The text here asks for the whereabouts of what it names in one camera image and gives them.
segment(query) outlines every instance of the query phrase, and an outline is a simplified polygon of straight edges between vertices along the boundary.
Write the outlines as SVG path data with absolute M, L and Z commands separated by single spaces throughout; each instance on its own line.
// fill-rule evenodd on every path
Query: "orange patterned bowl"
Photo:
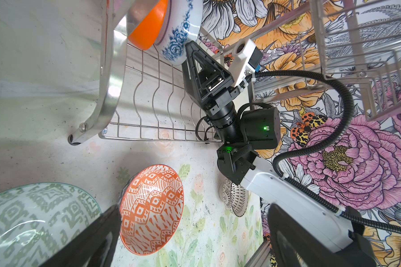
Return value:
M 172 168 L 158 164 L 135 175 L 120 200 L 125 247 L 137 255 L 161 249 L 180 223 L 183 204 L 181 180 Z

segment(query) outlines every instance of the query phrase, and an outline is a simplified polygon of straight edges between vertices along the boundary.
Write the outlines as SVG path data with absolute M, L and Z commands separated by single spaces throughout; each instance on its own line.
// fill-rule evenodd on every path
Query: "butterfly illustration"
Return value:
M 301 122 L 297 123 L 290 131 L 290 136 L 301 147 L 305 147 L 309 140 L 309 133 L 313 128 L 323 125 L 328 117 L 324 115 L 315 115 L 313 112 L 304 114 L 301 117 Z

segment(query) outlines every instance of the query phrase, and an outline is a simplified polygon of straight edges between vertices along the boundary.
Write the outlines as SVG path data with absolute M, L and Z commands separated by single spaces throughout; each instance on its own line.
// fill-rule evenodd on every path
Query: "black cable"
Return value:
M 251 103 L 243 104 L 243 105 L 239 108 L 238 113 L 237 113 L 237 115 L 236 115 L 237 120 L 240 121 L 240 120 L 241 120 L 241 115 L 242 115 L 242 113 L 244 112 L 244 110 L 245 110 L 247 107 L 252 106 L 252 105 L 257 105 L 257 106 L 262 107 L 262 108 L 264 108 L 264 109 L 269 109 L 269 108 L 273 107 L 271 104 L 267 104 L 267 103 L 253 103 L 253 102 L 251 102 Z
M 343 133 L 347 130 L 349 127 L 349 124 L 353 118 L 354 114 L 354 100 L 352 97 L 352 94 L 350 91 L 342 84 L 340 81 L 333 79 L 331 77 L 327 77 L 327 79 L 324 78 L 324 76 L 321 73 L 316 73 L 316 72 L 311 72 L 311 71 L 267 71 L 267 72 L 260 72 L 256 73 L 255 77 L 266 77 L 266 76 L 298 76 L 298 77 L 305 77 L 309 79 L 315 79 L 317 81 L 321 81 L 323 83 L 326 83 L 333 87 L 337 93 L 341 96 L 342 102 L 343 102 L 343 114 L 342 118 L 340 120 L 340 124 L 336 127 L 335 131 L 330 134 L 326 139 L 322 140 L 319 143 L 316 143 L 315 145 L 311 147 L 305 147 L 299 150 L 292 150 L 288 151 L 285 153 L 282 153 L 275 157 L 273 160 L 273 169 L 279 176 L 283 176 L 282 170 L 279 168 L 279 161 L 285 159 L 285 158 L 290 158 L 290 157 L 295 157 L 295 156 L 304 156 L 304 155 L 309 155 L 311 153 L 319 152 L 326 147 L 329 147 L 333 145 L 342 135 Z M 287 177 L 285 179 L 287 182 L 292 184 L 294 187 L 308 195 L 310 198 L 318 202 L 319 204 L 323 205 L 327 209 L 331 210 L 334 213 L 337 213 L 339 211 L 339 208 L 331 204 L 329 201 L 323 199 L 319 195 L 316 195 L 314 192 L 309 190 L 307 187 L 304 185 L 300 184 L 298 181 Z M 388 224 L 388 223 L 383 223 L 383 222 L 376 222 L 373 220 L 369 219 L 364 219 L 362 217 L 354 216 L 346 211 L 343 211 L 342 214 L 340 215 L 341 217 L 350 220 L 354 223 L 359 223 L 363 224 L 365 226 L 369 227 L 374 227 L 390 232 L 395 232 L 401 234 L 401 227 Z
M 317 81 L 321 81 L 325 84 L 330 85 L 332 88 L 334 88 L 337 93 L 341 96 L 341 99 L 343 101 L 343 114 L 342 118 L 340 120 L 339 125 L 336 127 L 336 129 L 324 140 L 322 140 L 319 143 L 316 143 L 315 145 L 311 147 L 305 147 L 299 150 L 293 150 L 293 151 L 287 151 L 285 153 L 279 154 L 275 159 L 273 160 L 273 169 L 279 176 L 283 176 L 283 172 L 279 168 L 278 163 L 285 159 L 285 158 L 291 158 L 291 157 L 296 157 L 296 156 L 304 156 L 304 155 L 309 155 L 321 150 L 324 150 L 325 148 L 331 146 L 334 144 L 339 138 L 343 135 L 343 133 L 347 130 L 349 127 L 349 124 L 351 123 L 351 120 L 354 116 L 354 99 L 352 97 L 351 92 L 346 88 L 344 84 L 342 84 L 339 80 L 333 79 L 331 77 L 327 77 L 327 79 L 324 78 L 324 76 L 321 73 L 313 72 L 313 71 L 266 71 L 266 72 L 256 72 L 255 77 L 267 77 L 267 76 L 297 76 L 297 77 L 304 77 L 304 78 L 309 78 L 309 79 L 314 79 Z
M 201 141 L 204 141 L 204 140 L 202 140 L 202 138 L 199 136 L 198 128 L 199 128 L 199 125 L 201 124 L 202 120 L 205 120 L 205 119 L 207 119 L 207 117 L 206 117 L 206 116 L 203 116 L 203 117 L 198 121 L 198 123 L 196 124 L 196 128 L 195 128 L 195 130 L 194 130 L 194 133 L 196 134 L 196 137 L 197 137 L 199 140 L 201 140 Z
M 208 128 L 205 130 L 205 135 L 204 135 L 204 137 L 203 137 L 203 140 L 204 140 L 204 141 L 208 141 L 208 140 L 207 140 L 207 132 L 208 132 L 209 129 L 211 129 L 212 127 L 214 127 L 214 126 L 210 126 L 210 127 L 208 127 Z

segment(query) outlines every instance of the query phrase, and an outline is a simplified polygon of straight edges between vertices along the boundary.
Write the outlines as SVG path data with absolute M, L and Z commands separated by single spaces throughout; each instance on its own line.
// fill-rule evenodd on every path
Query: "bowl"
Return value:
M 186 43 L 198 39 L 202 23 L 202 0 L 169 0 L 169 12 L 155 46 L 171 64 L 180 65 L 186 60 Z
M 248 190 L 226 179 L 220 185 L 219 195 L 227 210 L 238 217 L 244 216 L 248 206 Z
M 101 214 L 83 189 L 29 184 L 0 193 L 0 266 L 38 266 Z
M 149 49 L 163 25 L 168 0 L 160 0 L 143 21 L 128 36 L 129 41 L 141 50 Z
M 166 165 L 150 166 L 129 180 L 119 202 L 124 246 L 137 255 L 155 253 L 180 223 L 184 205 L 180 177 Z

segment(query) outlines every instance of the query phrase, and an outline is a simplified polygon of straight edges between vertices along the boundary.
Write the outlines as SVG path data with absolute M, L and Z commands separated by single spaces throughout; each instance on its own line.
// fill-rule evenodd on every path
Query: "floral wallpaper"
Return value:
M 357 1 L 362 4 L 370 0 Z M 305 1 L 288 0 L 204 0 L 203 27 L 223 45 L 231 45 L 260 29 L 269 22 L 297 8 Z M 326 13 L 336 13 L 324 20 L 328 32 L 342 30 L 346 26 L 346 17 L 338 14 L 342 10 L 341 1 L 328 1 L 324 4 Z M 380 38 L 401 34 L 401 0 L 382 2 L 364 7 L 358 13 L 360 24 L 373 24 L 361 29 L 362 39 Z M 389 20 L 388 24 L 375 25 L 375 22 Z M 299 43 L 298 32 L 306 31 Z M 348 41 L 348 33 L 326 38 L 328 45 Z M 204 37 L 200 39 L 213 52 L 216 47 Z M 318 47 L 315 31 L 312 28 L 311 14 L 282 25 L 278 29 L 254 41 L 263 50 L 260 71 L 297 70 L 319 64 Z M 380 40 L 369 42 L 364 48 L 377 45 Z M 330 57 L 350 53 L 346 48 L 326 49 Z M 367 62 L 368 69 L 381 67 L 384 62 L 392 63 L 393 57 L 401 59 L 401 54 L 383 55 Z M 228 65 L 231 56 L 227 57 Z M 353 73 L 354 67 L 344 69 L 343 76 Z M 256 85 L 267 84 L 271 78 L 257 79 Z M 297 90 L 313 85 L 316 81 L 306 80 L 282 88 L 269 88 L 257 92 L 256 98 L 266 98 L 278 93 Z M 389 90 L 381 97 L 383 106 L 393 105 L 392 99 L 401 99 L 401 76 L 396 74 L 376 81 L 373 91 L 384 85 L 394 87 L 396 95 Z M 294 157 L 280 163 L 281 168 L 301 184 L 319 194 L 334 205 L 352 206 L 360 211 L 364 218 L 401 226 L 401 114 L 381 121 L 367 121 L 359 89 L 348 85 L 356 106 L 354 119 L 342 138 L 324 151 L 308 156 Z M 259 150 L 270 161 L 276 154 L 309 147 L 325 139 L 334 131 L 341 120 L 342 101 L 334 90 L 310 93 L 273 103 L 280 110 L 281 140 L 274 150 Z M 299 127 L 306 115 L 321 118 L 319 123 L 310 125 L 311 131 L 303 138 L 291 135 L 294 127 Z M 267 225 L 269 203 L 261 200 L 263 235 L 270 235 Z M 367 227 L 364 236 L 370 240 L 378 264 L 382 266 L 401 266 L 401 235 L 380 229 Z

